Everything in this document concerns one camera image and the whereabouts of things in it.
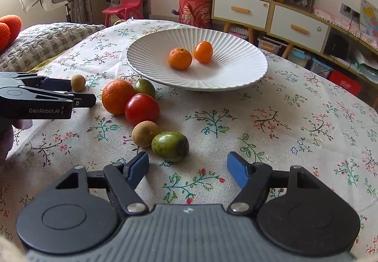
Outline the person left hand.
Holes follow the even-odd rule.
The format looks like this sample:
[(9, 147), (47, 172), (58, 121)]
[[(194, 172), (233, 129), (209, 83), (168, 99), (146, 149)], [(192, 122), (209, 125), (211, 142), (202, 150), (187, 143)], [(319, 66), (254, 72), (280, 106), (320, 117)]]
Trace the person left hand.
[(30, 119), (5, 119), (1, 118), (0, 164), (4, 166), (6, 157), (13, 146), (13, 128), (26, 130), (31, 128), (33, 121)]

